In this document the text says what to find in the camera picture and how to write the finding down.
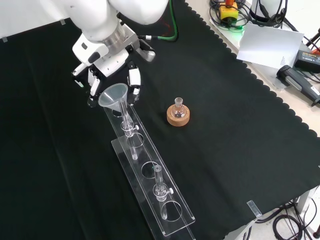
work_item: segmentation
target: white paper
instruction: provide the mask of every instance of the white paper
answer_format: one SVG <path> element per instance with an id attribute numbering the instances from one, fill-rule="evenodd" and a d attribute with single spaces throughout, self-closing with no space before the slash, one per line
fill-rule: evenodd
<path id="1" fill-rule="evenodd" d="M 247 24 L 237 59 L 275 69 L 292 67 L 303 37 L 301 32 Z"/>

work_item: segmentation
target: green cable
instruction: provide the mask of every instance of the green cable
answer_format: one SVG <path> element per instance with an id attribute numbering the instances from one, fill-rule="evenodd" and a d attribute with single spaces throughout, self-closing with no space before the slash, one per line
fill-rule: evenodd
<path id="1" fill-rule="evenodd" d="M 172 0 L 169 0 L 169 5 L 170 5 L 170 12 L 171 12 L 171 17 L 172 17 L 172 22 L 173 22 L 173 27 L 174 27 L 174 35 L 173 36 L 158 36 L 157 38 L 160 40 L 175 41 L 178 37 L 178 28 L 177 28 L 177 24 L 176 24 L 176 20 L 175 20 Z"/>

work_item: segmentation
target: white label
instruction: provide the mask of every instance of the white label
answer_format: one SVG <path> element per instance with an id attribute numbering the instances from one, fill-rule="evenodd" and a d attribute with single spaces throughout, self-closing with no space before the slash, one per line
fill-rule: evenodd
<path id="1" fill-rule="evenodd" d="M 312 91 L 314 91 L 318 96 L 320 95 L 320 92 L 314 87 L 311 87 Z"/>

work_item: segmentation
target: black device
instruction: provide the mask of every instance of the black device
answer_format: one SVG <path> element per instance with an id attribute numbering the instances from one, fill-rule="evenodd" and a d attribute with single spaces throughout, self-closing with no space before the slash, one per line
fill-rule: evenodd
<path id="1" fill-rule="evenodd" d="M 320 55 L 299 50 L 294 66 L 306 72 L 320 73 Z"/>
<path id="2" fill-rule="evenodd" d="M 292 69 L 292 67 L 285 65 L 279 69 L 276 74 L 277 78 L 286 86 L 293 86 L 308 99 L 310 99 L 313 104 L 316 105 L 320 101 L 320 92 L 310 84 L 300 73 Z"/>

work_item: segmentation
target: white table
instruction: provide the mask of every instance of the white table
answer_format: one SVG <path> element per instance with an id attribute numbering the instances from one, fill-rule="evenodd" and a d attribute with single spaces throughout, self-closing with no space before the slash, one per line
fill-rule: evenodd
<path id="1" fill-rule="evenodd" d="M 203 18 L 210 28 L 219 35 L 219 37 L 223 40 L 224 43 L 227 44 L 227 47 L 231 49 L 231 51 L 235 54 L 238 53 L 239 39 L 232 38 L 231 41 L 228 40 L 215 26 L 210 23 L 210 15 L 209 15 L 209 0 L 185 0 L 189 6 L 197 12 Z M 318 5 L 318 7 L 310 7 L 309 4 Z M 288 20 L 301 32 L 305 33 L 305 36 L 308 38 L 312 38 L 320 28 L 319 21 L 316 19 L 318 15 L 318 11 L 320 8 L 320 1 L 312 1 L 312 0 L 289 0 L 288 4 Z M 301 21 L 301 16 L 308 16 L 307 23 Z M 311 107 L 312 101 L 302 95 L 300 92 L 292 89 L 291 87 L 280 89 L 275 86 L 270 81 L 270 76 L 266 71 L 264 71 L 263 67 L 257 70 L 256 64 L 252 64 L 246 62 L 248 68 L 252 71 L 253 74 L 257 76 L 258 79 L 263 81 L 264 85 L 270 87 L 270 90 L 275 92 L 277 96 L 283 99 L 285 104 L 288 104 L 289 107 L 295 111 L 295 114 L 302 118 L 302 122 L 309 125 L 309 128 L 315 131 L 318 136 L 320 136 L 320 107 L 316 105 Z M 320 84 L 312 83 L 318 90 L 320 89 Z M 298 209 L 300 212 L 306 209 L 309 205 L 310 196 L 314 193 L 314 189 L 304 193 L 299 199 Z M 254 224 L 254 220 L 248 223 L 248 225 L 240 227 L 239 229 L 230 232 L 224 240 L 235 240 L 239 236 L 243 235 L 244 232 L 248 231 L 248 228 Z"/>

